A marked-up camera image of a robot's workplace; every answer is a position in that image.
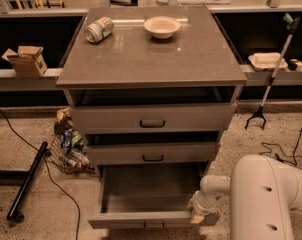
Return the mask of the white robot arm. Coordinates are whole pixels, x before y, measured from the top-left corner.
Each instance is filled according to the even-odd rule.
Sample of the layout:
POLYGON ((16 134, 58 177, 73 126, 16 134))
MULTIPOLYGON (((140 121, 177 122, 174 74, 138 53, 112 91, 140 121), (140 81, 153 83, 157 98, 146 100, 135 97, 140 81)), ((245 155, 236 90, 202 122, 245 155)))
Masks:
POLYGON ((198 224, 230 197, 231 240, 295 240, 292 209, 302 211, 302 170, 262 155, 242 157, 230 176, 206 175, 189 201, 198 224))

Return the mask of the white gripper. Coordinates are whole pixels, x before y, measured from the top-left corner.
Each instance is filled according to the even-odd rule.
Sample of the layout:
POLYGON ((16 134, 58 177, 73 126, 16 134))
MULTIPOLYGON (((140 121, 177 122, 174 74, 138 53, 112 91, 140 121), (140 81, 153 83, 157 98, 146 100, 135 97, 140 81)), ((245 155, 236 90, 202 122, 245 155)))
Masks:
POLYGON ((204 216, 208 215, 214 206, 218 204, 221 197, 215 194, 203 194, 196 191, 189 200, 188 207, 192 210, 191 224, 200 224, 204 216))

